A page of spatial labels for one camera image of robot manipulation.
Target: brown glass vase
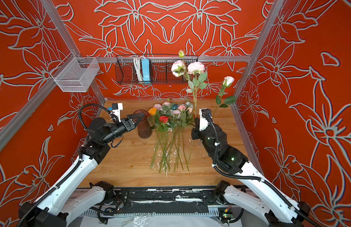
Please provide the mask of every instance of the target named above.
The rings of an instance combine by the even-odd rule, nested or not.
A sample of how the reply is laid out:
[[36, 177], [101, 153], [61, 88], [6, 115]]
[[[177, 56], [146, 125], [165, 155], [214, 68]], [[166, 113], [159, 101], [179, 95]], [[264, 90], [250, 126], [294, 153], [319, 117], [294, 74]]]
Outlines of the brown glass vase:
[[145, 115], [138, 123], [138, 126], [137, 126], [138, 135], [142, 139], [147, 139], [153, 133], [153, 130], [151, 129], [150, 124], [148, 122], [149, 113], [145, 110], [137, 110], [134, 112], [134, 114], [138, 114], [138, 113], [144, 113]]

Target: wooden table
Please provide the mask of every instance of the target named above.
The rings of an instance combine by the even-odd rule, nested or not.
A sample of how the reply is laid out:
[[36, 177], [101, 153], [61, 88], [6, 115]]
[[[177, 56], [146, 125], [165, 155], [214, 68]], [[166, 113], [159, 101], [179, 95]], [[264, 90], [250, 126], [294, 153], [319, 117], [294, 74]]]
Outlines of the wooden table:
[[[111, 103], [122, 102], [124, 110], [121, 117], [132, 114], [138, 109], [148, 111], [155, 103], [162, 104], [165, 100], [111, 100], [105, 103], [105, 107], [111, 107]], [[176, 103], [185, 103], [184, 100], [174, 100]], [[197, 109], [209, 108], [214, 111], [216, 102], [214, 100], [198, 100]], [[102, 111], [100, 117], [112, 122], [109, 115]], [[241, 136], [233, 119], [230, 108], [218, 108], [214, 122], [227, 133], [228, 144], [240, 150], [247, 156]], [[188, 126], [184, 130], [185, 151], [191, 148], [191, 130]], [[122, 143], [117, 148], [111, 148], [104, 160], [82, 181], [80, 187], [88, 187], [89, 182], [97, 183], [104, 180], [115, 187], [137, 187], [137, 186], [208, 186], [217, 185], [220, 180], [230, 184], [242, 184], [236, 179], [226, 178], [217, 173], [212, 167], [212, 159], [207, 155], [200, 140], [195, 140], [189, 163], [189, 171], [185, 166], [183, 152], [184, 170], [181, 166], [173, 173], [171, 171], [159, 173], [158, 164], [161, 159], [160, 149], [158, 150], [155, 168], [150, 169], [150, 163], [154, 155], [156, 134], [153, 133], [148, 139], [141, 139], [137, 129], [124, 134]]]

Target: black wire basket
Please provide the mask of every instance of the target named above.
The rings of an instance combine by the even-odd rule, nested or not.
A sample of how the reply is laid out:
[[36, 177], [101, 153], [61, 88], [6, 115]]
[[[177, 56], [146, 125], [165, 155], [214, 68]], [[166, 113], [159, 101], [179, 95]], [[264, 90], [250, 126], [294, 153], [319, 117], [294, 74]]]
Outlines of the black wire basket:
[[[145, 57], [149, 59], [150, 81], [139, 81], [134, 67], [134, 57], [139, 55], [117, 55], [115, 63], [116, 81], [119, 84], [187, 84], [184, 77], [176, 77], [173, 75], [171, 67], [175, 61], [181, 60], [175, 54], [151, 54]], [[186, 56], [183, 61], [188, 64], [198, 61], [198, 56]]]

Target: yellow flower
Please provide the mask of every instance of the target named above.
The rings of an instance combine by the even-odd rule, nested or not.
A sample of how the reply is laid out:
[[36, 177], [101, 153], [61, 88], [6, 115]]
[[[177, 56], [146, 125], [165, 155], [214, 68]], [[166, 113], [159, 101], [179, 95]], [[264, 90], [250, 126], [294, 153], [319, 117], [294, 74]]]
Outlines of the yellow flower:
[[150, 113], [150, 115], [152, 115], [152, 116], [154, 116], [155, 115], [155, 113], [156, 113], [156, 108], [151, 108], [149, 111], [148, 111], [148, 113]]

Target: white rose bud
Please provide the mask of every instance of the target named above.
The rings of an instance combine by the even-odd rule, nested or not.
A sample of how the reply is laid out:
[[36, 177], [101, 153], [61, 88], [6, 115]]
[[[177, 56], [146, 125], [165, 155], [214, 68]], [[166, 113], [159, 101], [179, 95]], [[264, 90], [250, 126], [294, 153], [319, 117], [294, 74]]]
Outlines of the white rose bud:
[[223, 86], [225, 86], [226, 88], [228, 88], [229, 86], [231, 86], [232, 82], [234, 82], [234, 78], [233, 77], [225, 77], [224, 81], [223, 81]]
[[172, 73], [176, 77], [180, 77], [181, 75], [184, 74], [186, 66], [184, 65], [182, 60], [176, 61], [172, 65]]
[[184, 54], [184, 51], [183, 50], [180, 50], [179, 53], [178, 53], [179, 57], [184, 57], [186, 54]]
[[192, 62], [188, 65], [188, 74], [201, 74], [205, 72], [205, 65], [200, 63], [199, 61]]

